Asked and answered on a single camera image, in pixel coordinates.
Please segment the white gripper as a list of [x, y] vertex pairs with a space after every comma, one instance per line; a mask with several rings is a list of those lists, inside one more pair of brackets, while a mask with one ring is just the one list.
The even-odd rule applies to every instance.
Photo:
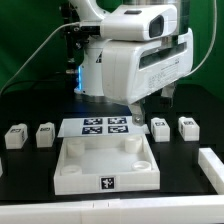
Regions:
[[104, 95], [118, 104], [129, 105], [134, 125], [145, 124], [141, 100], [162, 89], [162, 103], [171, 107], [178, 79], [193, 65], [193, 33], [180, 35], [173, 46], [161, 39], [150, 42], [109, 41], [102, 51]]

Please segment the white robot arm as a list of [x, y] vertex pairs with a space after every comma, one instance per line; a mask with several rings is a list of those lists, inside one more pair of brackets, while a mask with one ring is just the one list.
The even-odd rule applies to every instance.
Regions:
[[75, 92], [125, 105], [136, 125], [145, 123], [144, 98], [175, 82], [193, 65], [190, 0], [123, 0], [108, 12], [96, 0], [68, 0], [80, 21], [84, 61]]

